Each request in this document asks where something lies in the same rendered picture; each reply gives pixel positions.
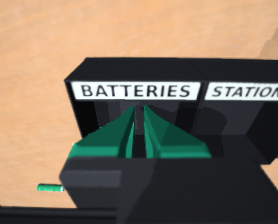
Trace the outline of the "black rack of three labelled bins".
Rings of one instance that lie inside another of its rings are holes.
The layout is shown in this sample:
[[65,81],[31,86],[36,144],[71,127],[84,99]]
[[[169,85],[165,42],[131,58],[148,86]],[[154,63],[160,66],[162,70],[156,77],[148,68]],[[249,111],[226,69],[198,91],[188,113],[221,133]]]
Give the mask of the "black rack of three labelled bins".
[[278,159],[278,60],[86,57],[63,81],[81,138],[134,106],[133,158],[146,158],[147,105],[212,157]]

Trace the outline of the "green battery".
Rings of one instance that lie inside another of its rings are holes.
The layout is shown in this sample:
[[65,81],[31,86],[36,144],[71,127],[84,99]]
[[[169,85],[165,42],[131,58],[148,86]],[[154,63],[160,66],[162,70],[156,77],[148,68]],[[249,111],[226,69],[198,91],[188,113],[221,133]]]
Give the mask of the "green battery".
[[38,184],[36,189],[37,191],[57,191],[57,192],[64,191],[62,185],[57,185],[57,184]]

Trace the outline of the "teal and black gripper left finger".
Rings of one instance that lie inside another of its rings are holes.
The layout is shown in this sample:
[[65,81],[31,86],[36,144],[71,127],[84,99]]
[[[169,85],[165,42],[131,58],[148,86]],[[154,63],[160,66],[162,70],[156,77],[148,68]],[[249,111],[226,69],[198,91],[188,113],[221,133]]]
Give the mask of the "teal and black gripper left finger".
[[133,158],[134,129],[135,111],[134,106],[130,106],[120,117],[75,142],[67,158],[72,156]]

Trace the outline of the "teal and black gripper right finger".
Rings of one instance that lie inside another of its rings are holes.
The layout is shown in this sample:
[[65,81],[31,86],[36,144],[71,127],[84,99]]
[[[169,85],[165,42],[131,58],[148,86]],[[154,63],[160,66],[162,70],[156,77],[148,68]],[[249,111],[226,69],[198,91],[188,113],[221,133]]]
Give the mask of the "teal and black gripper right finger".
[[144,140],[146,158],[212,157],[205,142],[161,118],[147,105],[144,105]]

